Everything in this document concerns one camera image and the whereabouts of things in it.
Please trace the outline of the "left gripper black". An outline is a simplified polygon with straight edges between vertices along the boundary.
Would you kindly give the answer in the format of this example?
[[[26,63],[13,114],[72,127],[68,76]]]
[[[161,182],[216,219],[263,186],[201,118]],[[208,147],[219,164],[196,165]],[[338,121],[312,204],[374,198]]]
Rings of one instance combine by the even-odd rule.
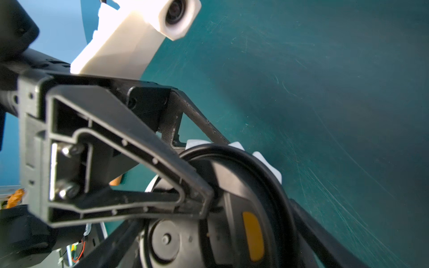
[[[28,69],[64,73],[66,76],[58,77],[58,81],[73,83],[68,63],[36,50],[28,49],[1,62],[1,126],[4,126],[6,113],[19,115],[17,82],[19,75]],[[109,89],[153,131],[160,126],[172,91],[153,82],[117,78],[85,79],[84,82]],[[17,205],[1,213],[1,267],[26,268],[39,264],[52,251],[65,250],[68,244],[85,241],[91,229],[91,225],[52,228],[31,214],[27,205]]]

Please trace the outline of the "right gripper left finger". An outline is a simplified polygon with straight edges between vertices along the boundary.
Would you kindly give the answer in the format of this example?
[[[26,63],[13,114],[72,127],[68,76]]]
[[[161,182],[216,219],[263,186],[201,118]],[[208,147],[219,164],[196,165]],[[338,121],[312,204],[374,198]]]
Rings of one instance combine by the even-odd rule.
[[[139,249],[134,245],[147,226],[147,219],[125,220],[116,230],[99,244],[91,253],[86,254],[76,268],[116,268],[123,262],[130,268],[143,267]]]

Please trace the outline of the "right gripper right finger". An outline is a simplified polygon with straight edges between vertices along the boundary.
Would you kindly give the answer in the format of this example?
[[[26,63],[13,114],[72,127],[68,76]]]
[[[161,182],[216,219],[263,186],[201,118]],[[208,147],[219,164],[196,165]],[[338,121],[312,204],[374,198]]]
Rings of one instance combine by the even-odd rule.
[[[295,200],[289,201],[297,231],[327,268],[366,268]]]

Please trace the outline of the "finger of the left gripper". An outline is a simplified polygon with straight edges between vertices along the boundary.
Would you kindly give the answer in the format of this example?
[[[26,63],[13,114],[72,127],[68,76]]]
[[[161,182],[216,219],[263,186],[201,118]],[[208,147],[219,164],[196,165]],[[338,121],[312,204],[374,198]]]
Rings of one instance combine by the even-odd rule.
[[[172,89],[166,107],[161,112],[158,128],[161,139],[172,149],[185,148],[185,143],[179,140],[179,130],[184,115],[215,144],[227,145],[230,143],[184,92]]]
[[[18,78],[20,175],[51,227],[205,218],[212,187],[109,89],[70,75]]]

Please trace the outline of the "black plastic cup lid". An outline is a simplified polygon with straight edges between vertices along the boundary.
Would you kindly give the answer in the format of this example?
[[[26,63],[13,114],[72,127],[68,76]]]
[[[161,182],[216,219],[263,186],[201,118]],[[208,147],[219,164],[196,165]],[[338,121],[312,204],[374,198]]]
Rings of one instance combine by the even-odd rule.
[[[278,179],[256,157],[206,144],[181,153],[214,190],[203,220],[152,220],[140,240],[145,268],[297,268],[297,229]]]

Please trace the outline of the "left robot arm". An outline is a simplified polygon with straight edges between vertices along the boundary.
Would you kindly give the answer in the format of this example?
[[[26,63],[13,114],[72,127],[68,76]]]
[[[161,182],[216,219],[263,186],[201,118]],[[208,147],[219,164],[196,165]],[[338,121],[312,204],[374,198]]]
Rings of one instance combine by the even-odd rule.
[[[28,203],[1,211],[1,266],[39,264],[84,237],[86,225],[125,229],[77,266],[120,262],[146,218],[208,216],[215,192],[179,157],[187,115],[226,138],[181,91],[117,75],[72,74],[30,49],[39,28],[18,1],[1,2],[1,115],[20,122],[20,181]]]

